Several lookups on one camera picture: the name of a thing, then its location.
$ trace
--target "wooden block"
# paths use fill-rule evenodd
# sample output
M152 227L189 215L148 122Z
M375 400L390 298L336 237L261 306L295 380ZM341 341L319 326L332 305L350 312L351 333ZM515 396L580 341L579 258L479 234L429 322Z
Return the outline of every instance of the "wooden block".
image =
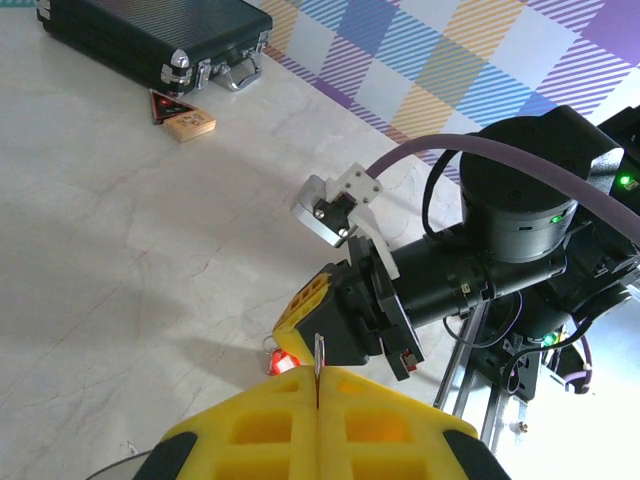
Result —
M216 128L216 119L204 110L194 110L165 120L164 128L182 143Z

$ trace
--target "marble floor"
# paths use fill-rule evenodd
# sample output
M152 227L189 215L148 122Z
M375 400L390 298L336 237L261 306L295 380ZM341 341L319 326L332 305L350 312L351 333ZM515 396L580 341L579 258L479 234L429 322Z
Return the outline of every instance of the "marble floor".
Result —
M274 321L344 257L291 198L394 143L264 64L244 92L190 95L218 126L179 145L151 125L144 88L45 34L32 9L2 11L0 479L85 478L262 382ZM422 234L427 173L408 159L381 177L373 209L393 246ZM453 183L432 212L457 221ZM411 380L380 359L358 371L431 402L452 342L439 324L419 333Z

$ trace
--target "plaid wall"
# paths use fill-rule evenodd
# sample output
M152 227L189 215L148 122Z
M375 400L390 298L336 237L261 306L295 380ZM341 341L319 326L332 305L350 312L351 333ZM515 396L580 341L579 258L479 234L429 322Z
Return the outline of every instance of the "plaid wall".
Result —
M275 19L272 58L398 142L640 103L640 0L249 3Z

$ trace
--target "green led light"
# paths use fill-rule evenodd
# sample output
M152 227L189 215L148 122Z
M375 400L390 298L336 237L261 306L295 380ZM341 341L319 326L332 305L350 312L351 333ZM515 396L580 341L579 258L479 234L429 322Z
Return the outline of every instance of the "green led light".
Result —
M551 345L553 345L554 343L556 343L556 339L557 339L557 335L555 333L547 333L544 338L542 339L542 343L547 346L550 347Z

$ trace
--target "black case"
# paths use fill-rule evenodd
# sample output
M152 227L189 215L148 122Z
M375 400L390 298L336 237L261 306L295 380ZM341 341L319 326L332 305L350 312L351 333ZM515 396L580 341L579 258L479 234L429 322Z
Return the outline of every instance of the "black case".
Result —
M242 0L37 0L53 36L161 92L181 96L223 75L240 90L260 76L272 18ZM231 68L254 72L240 81Z

